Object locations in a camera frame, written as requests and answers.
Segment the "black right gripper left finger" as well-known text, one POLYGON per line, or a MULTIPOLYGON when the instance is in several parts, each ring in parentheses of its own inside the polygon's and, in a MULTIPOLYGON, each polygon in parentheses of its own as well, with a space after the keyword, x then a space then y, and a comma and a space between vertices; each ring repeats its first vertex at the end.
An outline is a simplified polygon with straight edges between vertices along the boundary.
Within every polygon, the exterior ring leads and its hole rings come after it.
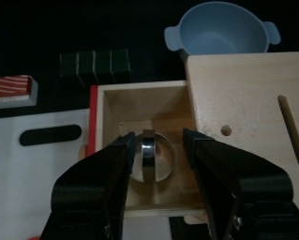
POLYGON ((54 184, 40 240, 122 240, 134 156, 129 133, 68 168, 54 184))

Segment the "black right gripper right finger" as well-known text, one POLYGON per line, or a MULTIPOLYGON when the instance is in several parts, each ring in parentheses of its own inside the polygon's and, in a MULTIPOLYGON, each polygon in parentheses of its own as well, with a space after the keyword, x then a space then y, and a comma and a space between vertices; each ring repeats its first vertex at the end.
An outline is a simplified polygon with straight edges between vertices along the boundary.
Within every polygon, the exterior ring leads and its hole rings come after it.
POLYGON ((190 129, 183 145, 206 205, 213 240, 299 240, 288 172, 190 129))

